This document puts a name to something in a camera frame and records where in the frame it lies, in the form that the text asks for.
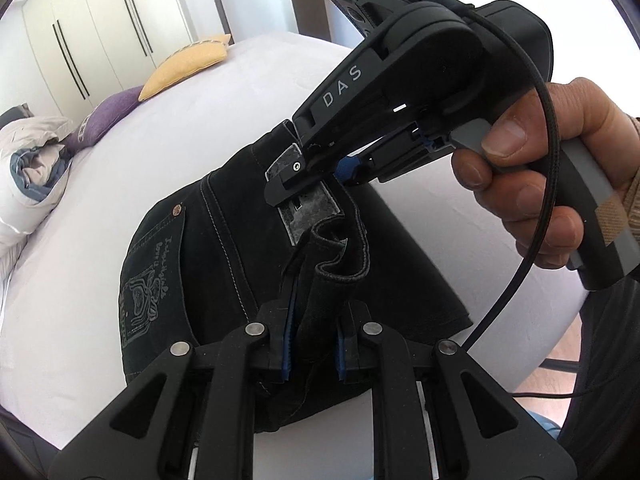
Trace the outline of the bed with white sheet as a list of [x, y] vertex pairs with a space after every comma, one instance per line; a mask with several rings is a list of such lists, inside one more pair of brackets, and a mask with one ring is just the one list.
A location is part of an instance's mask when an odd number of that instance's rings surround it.
[[[247, 39], [154, 96], [74, 157], [66, 190], [32, 234], [6, 292], [1, 405], [56, 448], [126, 386], [120, 268], [144, 215], [289, 118], [350, 53], [292, 34]], [[450, 157], [373, 187], [454, 289], [474, 324], [521, 259], [501, 222], [452, 174]], [[533, 373], [587, 297], [577, 273], [533, 269], [471, 350], [508, 391]], [[370, 479], [371, 396], [255, 441], [255, 479]]]

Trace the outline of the purple cushion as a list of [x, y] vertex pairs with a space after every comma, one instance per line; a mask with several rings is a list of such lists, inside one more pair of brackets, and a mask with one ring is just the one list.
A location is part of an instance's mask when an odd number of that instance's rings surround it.
[[62, 144], [73, 153], [95, 146], [114, 125], [138, 107], [141, 90], [142, 86], [134, 87], [106, 98], [66, 136]]

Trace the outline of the rolled beige duvet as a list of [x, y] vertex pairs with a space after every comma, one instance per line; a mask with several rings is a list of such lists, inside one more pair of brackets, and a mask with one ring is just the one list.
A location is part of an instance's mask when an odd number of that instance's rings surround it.
[[65, 117], [35, 116], [1, 129], [1, 252], [39, 228], [66, 189], [72, 155], [62, 143], [73, 130]]

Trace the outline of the white wardrobe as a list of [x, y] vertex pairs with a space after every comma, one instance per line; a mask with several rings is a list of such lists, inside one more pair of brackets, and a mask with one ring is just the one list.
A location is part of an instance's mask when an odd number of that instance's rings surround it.
[[180, 0], [25, 0], [27, 36], [61, 115], [81, 122], [190, 44]]

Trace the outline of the black denim pants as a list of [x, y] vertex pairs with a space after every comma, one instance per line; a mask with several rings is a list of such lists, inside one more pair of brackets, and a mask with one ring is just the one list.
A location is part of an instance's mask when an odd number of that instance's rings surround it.
[[119, 285], [127, 379], [177, 341], [196, 346], [276, 314], [284, 362], [255, 393], [255, 427], [274, 431], [359, 396], [338, 368], [354, 307], [405, 338], [434, 344], [468, 328], [465, 306], [372, 186], [318, 182], [301, 226], [264, 191], [292, 133], [277, 128], [145, 215]]

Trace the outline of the yellow cushion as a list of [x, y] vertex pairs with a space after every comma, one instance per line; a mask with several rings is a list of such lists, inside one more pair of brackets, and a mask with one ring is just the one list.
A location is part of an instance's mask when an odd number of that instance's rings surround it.
[[188, 44], [157, 66], [149, 76], [138, 95], [139, 102], [145, 102], [163, 91], [180, 84], [186, 79], [215, 66], [228, 56], [230, 34], [209, 37]]

